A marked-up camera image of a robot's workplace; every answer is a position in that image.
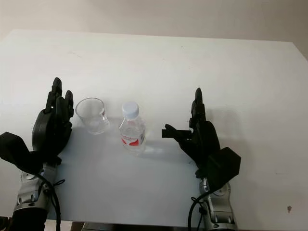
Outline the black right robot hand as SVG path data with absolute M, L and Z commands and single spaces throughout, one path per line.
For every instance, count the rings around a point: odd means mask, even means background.
M 208 175 L 208 157 L 220 150 L 220 144 L 214 125 L 206 119 L 200 88 L 195 92 L 191 114 L 189 128 L 192 131 L 178 130 L 165 124 L 165 128 L 162 129 L 162 138 L 172 138 L 178 142 L 180 148 L 195 162 L 198 168 L 195 175 L 201 179 Z

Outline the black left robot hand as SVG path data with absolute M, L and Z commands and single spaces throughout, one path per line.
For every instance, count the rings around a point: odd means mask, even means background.
M 49 165 L 60 165 L 58 156 L 67 145 L 74 115 L 73 94 L 68 90 L 62 96 L 62 82 L 56 77 L 48 94 L 46 106 L 40 111 L 32 131 L 33 153 Z

